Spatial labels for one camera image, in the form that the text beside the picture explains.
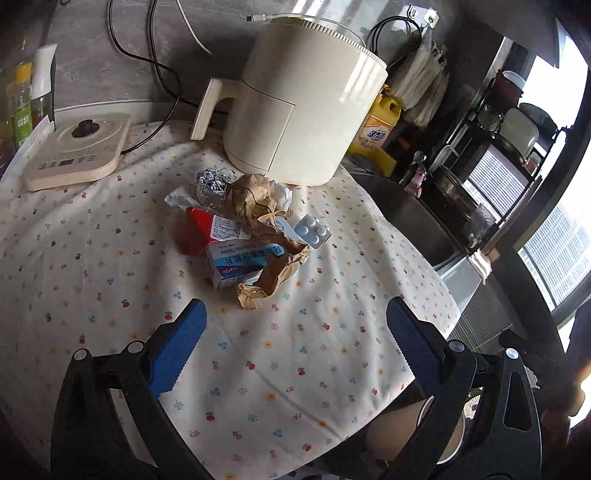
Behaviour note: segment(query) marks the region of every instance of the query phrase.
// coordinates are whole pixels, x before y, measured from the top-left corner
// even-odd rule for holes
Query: crumpled brown paper bag
[[[270,191],[269,179],[264,175],[243,175],[227,186],[222,206],[224,216],[246,225],[254,238],[285,248],[282,256],[267,257],[267,265],[253,285],[238,285],[238,301],[246,310],[256,309],[256,299],[273,295],[279,285],[296,273],[310,253],[307,244],[292,240],[277,227],[275,216],[285,216],[285,212],[275,210],[277,203],[271,198]],[[272,225],[263,223],[266,220]]]

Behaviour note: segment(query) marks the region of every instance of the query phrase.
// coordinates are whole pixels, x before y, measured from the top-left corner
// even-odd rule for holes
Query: sink
[[[463,255],[462,247],[451,233],[398,183],[370,174],[351,175],[374,200],[385,219],[421,252],[435,270]]]

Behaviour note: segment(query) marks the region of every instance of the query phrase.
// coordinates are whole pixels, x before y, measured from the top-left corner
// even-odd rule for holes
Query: blue gripper pad
[[[148,388],[155,398],[171,391],[207,325],[205,304],[193,299],[178,318],[158,327],[148,340],[152,353]]]
[[[439,331],[434,325],[418,320],[400,297],[388,302],[386,321],[424,393],[437,397],[443,386],[443,350],[436,340],[430,342],[427,335],[432,336],[433,329],[444,341]]]

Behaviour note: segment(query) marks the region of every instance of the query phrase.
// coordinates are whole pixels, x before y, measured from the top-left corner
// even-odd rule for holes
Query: tablecloth
[[[130,130],[128,144],[157,124]],[[221,134],[189,141],[172,122],[93,184],[36,193],[24,165],[0,184],[0,407],[47,464],[61,382],[72,353],[146,340],[197,297],[208,325],[160,402],[216,479],[281,476],[371,421],[413,375],[385,322],[396,295],[444,335],[459,312],[427,261],[343,169],[324,186],[293,186],[293,209],[329,226],[296,275],[254,311],[234,289],[213,291],[203,263],[180,254],[183,218],[164,197],[205,167],[228,163]],[[123,395],[113,392],[134,451],[149,455]]]

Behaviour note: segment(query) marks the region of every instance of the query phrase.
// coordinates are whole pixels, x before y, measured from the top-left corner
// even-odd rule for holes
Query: cup
[[[369,452],[380,460],[394,460],[408,442],[433,402],[433,397],[408,407],[380,415],[368,429],[365,439]],[[437,464],[445,463],[457,453],[462,444],[466,419],[460,415],[449,442]]]

